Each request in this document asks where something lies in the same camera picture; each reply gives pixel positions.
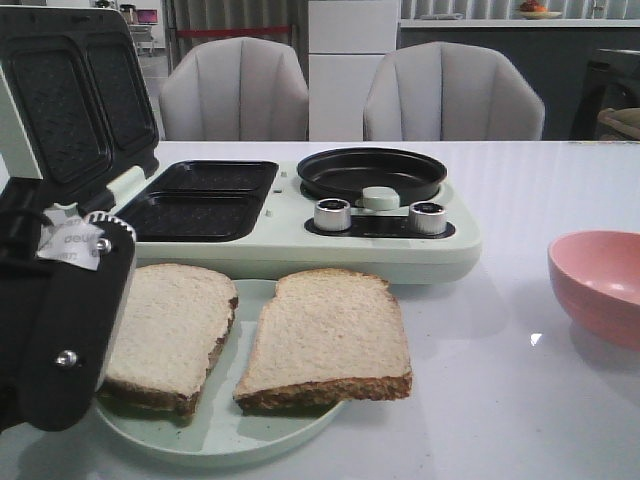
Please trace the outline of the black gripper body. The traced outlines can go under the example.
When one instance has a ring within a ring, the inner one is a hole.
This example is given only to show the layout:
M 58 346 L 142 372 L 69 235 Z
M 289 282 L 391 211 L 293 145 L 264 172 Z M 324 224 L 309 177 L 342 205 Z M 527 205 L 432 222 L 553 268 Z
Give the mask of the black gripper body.
M 69 234 L 93 269 L 46 259 L 42 183 L 12 177 L 1 193 L 1 428 L 44 431 L 75 425 L 100 388 L 133 271 L 132 227 L 105 212 Z

